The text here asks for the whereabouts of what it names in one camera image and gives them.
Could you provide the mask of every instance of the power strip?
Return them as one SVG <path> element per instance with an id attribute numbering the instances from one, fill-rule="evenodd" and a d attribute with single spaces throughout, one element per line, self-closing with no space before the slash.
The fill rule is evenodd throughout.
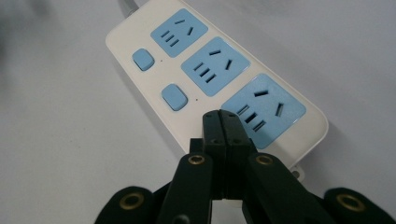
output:
<path id="1" fill-rule="evenodd" d="M 106 44 L 186 152 L 218 109 L 289 168 L 327 133 L 319 109 L 181 0 L 148 1 Z"/>

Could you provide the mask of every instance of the socket slot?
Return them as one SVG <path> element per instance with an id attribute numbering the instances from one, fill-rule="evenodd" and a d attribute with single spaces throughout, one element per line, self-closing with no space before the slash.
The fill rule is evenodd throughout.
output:
<path id="1" fill-rule="evenodd" d="M 188 48 L 208 28 L 186 8 L 182 8 L 151 32 L 151 37 L 172 58 Z"/>
<path id="2" fill-rule="evenodd" d="M 215 37 L 182 65 L 182 70 L 207 95 L 214 96 L 250 66 L 250 61 L 222 38 Z"/>
<path id="3" fill-rule="evenodd" d="M 273 143 L 305 114 L 305 106 L 270 77 L 259 74 L 221 109 L 235 113 L 257 148 Z"/>

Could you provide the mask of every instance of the mounting hole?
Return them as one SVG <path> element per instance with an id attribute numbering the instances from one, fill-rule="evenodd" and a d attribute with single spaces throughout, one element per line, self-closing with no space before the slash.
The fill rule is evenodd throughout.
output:
<path id="1" fill-rule="evenodd" d="M 268 156 L 260 155 L 256 157 L 256 162 L 258 162 L 261 165 L 271 165 L 274 163 L 273 159 Z"/>
<path id="2" fill-rule="evenodd" d="M 120 207 L 123 210 L 134 210 L 145 201 L 145 197 L 140 192 L 133 192 L 123 196 L 120 200 Z"/>
<path id="3" fill-rule="evenodd" d="M 364 205 L 364 203 L 362 203 L 361 200 L 350 194 L 339 194 L 337 195 L 336 199 L 337 202 L 339 202 L 346 209 L 349 209 L 351 211 L 363 212 L 364 210 L 366 210 L 366 206 Z"/>
<path id="4" fill-rule="evenodd" d="M 298 171 L 292 171 L 291 174 L 294 175 L 294 177 L 296 177 L 296 179 L 300 178 L 300 172 L 298 172 Z"/>
<path id="5" fill-rule="evenodd" d="M 172 224 L 190 224 L 190 219 L 186 215 L 178 215 L 173 219 Z"/>
<path id="6" fill-rule="evenodd" d="M 195 155 L 195 156 L 189 157 L 189 163 L 191 163 L 192 165 L 199 165 L 204 162 L 205 162 L 205 157 L 203 157 L 203 156 Z"/>

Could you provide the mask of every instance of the white surface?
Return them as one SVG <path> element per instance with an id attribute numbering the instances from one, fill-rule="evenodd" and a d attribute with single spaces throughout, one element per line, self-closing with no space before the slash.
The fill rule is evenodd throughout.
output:
<path id="1" fill-rule="evenodd" d="M 198 20 L 203 22 L 208 27 L 208 31 L 176 58 L 170 58 L 150 37 L 150 34 L 182 8 L 186 8 Z M 181 69 L 181 65 L 207 42 L 217 36 L 220 36 L 225 42 L 243 54 L 249 61 L 249 67 L 235 80 L 227 84 L 219 93 L 208 97 L 186 76 Z M 323 113 L 316 106 L 312 105 L 309 100 L 293 89 L 282 77 L 279 77 L 245 49 L 234 43 L 230 37 L 223 34 L 210 21 L 196 14 L 183 1 L 151 0 L 128 20 L 115 27 L 108 34 L 106 44 L 185 152 L 190 150 L 191 138 L 202 137 L 202 116 L 209 111 L 220 109 L 227 100 L 244 88 L 258 74 L 268 75 L 304 105 L 306 110 L 297 122 L 265 148 L 265 152 L 277 156 L 290 168 L 312 150 L 328 131 L 329 124 Z M 148 50 L 156 61 L 149 70 L 144 72 L 135 63 L 131 62 L 131 55 L 142 48 Z M 161 96 L 162 90 L 170 83 L 177 84 L 189 98 L 187 105 L 179 111 L 173 111 Z"/>
<path id="2" fill-rule="evenodd" d="M 48 13 L 0 6 L 0 223 L 93 223 L 117 190 L 165 184 L 183 151 L 106 49 L 118 3 L 31 1 Z M 395 2 L 189 2 L 326 114 L 308 190 L 355 189 L 396 217 Z M 244 218 L 215 203 L 212 223 Z"/>

